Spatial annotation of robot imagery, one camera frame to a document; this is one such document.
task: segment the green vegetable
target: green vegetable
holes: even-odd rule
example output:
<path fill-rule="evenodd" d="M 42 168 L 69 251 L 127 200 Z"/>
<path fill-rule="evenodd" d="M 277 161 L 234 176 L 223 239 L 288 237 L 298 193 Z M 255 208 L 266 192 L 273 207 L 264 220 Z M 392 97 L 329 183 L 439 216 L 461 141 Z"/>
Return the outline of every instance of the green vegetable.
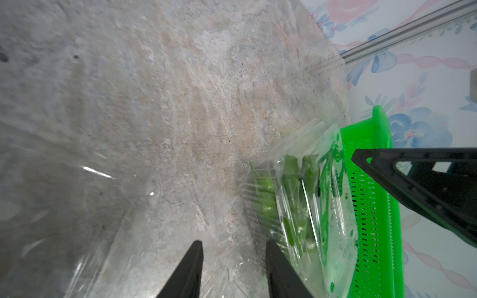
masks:
<path fill-rule="evenodd" d="M 290 245 L 297 245 L 299 254 L 303 253 L 308 221 L 310 220 L 306 205 L 303 187 L 301 185 L 301 169 L 298 164 L 298 158 L 287 155 L 284 158 L 284 167 L 282 175 L 282 185 L 287 195 L 290 206 L 291 220 L 293 227 L 290 225 Z"/>
<path fill-rule="evenodd" d="M 272 230 L 272 223 L 278 220 L 278 210 L 273 180 L 268 171 L 259 174 L 253 163 L 249 163 L 254 178 L 254 185 L 259 200 L 255 209 L 259 212 L 260 224 Z"/>

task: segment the green pepper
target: green pepper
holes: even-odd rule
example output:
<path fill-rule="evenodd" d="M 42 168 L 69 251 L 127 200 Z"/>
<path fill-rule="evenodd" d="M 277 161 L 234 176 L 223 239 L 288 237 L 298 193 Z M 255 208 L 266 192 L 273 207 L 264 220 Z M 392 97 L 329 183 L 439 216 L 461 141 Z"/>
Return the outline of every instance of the green pepper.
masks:
<path fill-rule="evenodd" d="M 303 253 L 309 215 L 303 187 L 301 185 L 301 169 L 298 158 L 287 155 L 284 158 L 282 184 L 290 206 L 293 228 L 287 232 L 290 245 L 297 246 L 298 252 Z"/>

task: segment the green plastic colander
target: green plastic colander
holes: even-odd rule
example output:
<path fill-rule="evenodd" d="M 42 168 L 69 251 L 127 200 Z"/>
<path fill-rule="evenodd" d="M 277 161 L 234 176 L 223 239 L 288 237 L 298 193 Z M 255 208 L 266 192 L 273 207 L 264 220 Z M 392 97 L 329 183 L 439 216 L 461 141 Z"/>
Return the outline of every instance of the green plastic colander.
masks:
<path fill-rule="evenodd" d="M 341 129 L 354 213 L 358 260 L 348 297 L 404 297 L 403 242 L 399 203 L 359 168 L 355 149 L 392 148 L 389 120 L 381 106 L 370 119 Z"/>

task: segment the gray concrete floor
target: gray concrete floor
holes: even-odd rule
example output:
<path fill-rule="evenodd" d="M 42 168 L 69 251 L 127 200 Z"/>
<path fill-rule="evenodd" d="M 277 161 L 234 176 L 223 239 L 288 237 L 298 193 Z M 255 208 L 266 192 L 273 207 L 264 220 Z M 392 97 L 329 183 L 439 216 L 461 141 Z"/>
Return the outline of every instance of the gray concrete floor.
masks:
<path fill-rule="evenodd" d="M 296 0 L 3 0 L 0 58 L 5 297 L 154 297 L 195 239 L 203 293 L 253 296 L 230 277 L 257 258 L 241 165 L 347 122 L 344 61 Z"/>

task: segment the blue flower pattern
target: blue flower pattern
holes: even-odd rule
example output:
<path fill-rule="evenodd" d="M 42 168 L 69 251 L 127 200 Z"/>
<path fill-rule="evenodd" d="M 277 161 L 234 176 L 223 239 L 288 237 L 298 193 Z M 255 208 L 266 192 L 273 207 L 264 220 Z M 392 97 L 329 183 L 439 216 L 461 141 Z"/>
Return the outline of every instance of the blue flower pattern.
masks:
<path fill-rule="evenodd" d="M 319 7 L 317 9 L 317 12 L 322 10 L 323 7 Z M 318 27 L 325 32 L 326 37 L 329 39 L 332 39 L 335 35 L 335 32 L 340 32 L 345 30 L 348 27 L 352 27 L 358 23 L 364 23 L 368 21 L 368 16 L 372 14 L 373 12 L 377 11 L 379 7 L 374 7 L 361 16 L 349 21 L 347 24 L 335 24 L 334 22 L 330 21 L 330 17 L 327 14 L 323 14 L 321 17 L 319 17 L 315 22 L 318 25 Z M 311 14 L 311 16 L 314 18 L 315 17 L 315 12 Z"/>
<path fill-rule="evenodd" d="M 346 76 L 346 81 L 352 81 L 353 85 L 356 86 L 358 84 L 359 77 L 371 60 L 373 60 L 373 64 L 371 66 L 371 72 L 373 73 L 385 72 L 397 65 L 396 55 L 389 51 L 384 51 L 382 53 L 376 54 L 374 58 L 366 59 L 355 65 L 355 67 L 353 67 L 350 73 Z"/>
<path fill-rule="evenodd" d="M 395 148 L 449 147 L 452 143 L 446 117 L 429 108 L 394 114 L 389 117 L 389 122 Z"/>

